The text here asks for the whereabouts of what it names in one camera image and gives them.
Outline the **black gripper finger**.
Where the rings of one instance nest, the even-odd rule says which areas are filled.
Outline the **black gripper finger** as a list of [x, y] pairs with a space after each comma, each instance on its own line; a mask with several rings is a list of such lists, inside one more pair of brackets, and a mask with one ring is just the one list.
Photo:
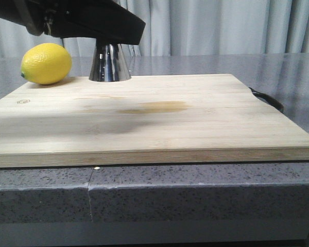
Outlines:
[[48, 1], [44, 33], [55, 38], [95, 38], [138, 45], [146, 23], [115, 1]]

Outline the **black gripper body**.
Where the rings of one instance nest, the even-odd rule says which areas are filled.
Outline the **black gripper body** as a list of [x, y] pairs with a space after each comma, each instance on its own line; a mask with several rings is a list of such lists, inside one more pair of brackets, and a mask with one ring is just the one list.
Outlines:
[[22, 25], [34, 36], [63, 36], [60, 1], [0, 1], [0, 18]]

